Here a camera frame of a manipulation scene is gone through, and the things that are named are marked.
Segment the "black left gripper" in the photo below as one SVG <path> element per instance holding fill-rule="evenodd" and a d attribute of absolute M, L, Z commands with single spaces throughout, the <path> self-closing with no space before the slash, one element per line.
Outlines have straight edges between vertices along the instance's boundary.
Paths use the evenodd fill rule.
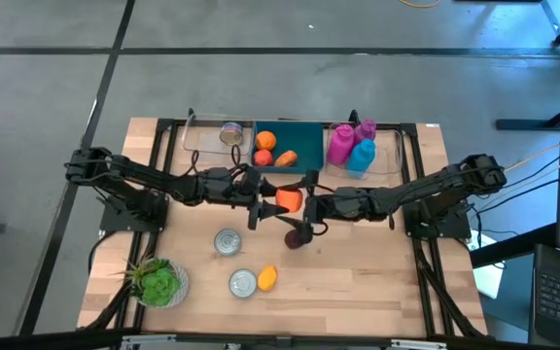
<path fill-rule="evenodd" d="M 210 204 L 252 205 L 248 208 L 248 229 L 255 230 L 259 221 L 286 214 L 283 206 L 258 201 L 275 196 L 278 188 L 262 178 L 260 171 L 246 167 L 234 175 L 228 168 L 213 167 L 196 175 L 196 194 Z"/>

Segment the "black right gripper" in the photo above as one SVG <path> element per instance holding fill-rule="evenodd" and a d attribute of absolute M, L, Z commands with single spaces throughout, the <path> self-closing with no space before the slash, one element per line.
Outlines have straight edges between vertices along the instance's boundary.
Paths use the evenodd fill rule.
<path fill-rule="evenodd" d="M 306 223 L 322 224 L 325 220 L 358 222 L 376 217 L 371 206 L 371 195 L 367 190 L 341 187 L 331 193 L 314 194 L 318 184 L 319 171 L 307 170 L 298 182 L 280 187 L 283 191 L 306 190 L 309 195 L 303 210 Z M 310 225 L 285 216 L 277 216 L 277 219 L 293 228 L 285 235 L 286 244 L 308 244 L 312 241 L 313 230 Z"/>

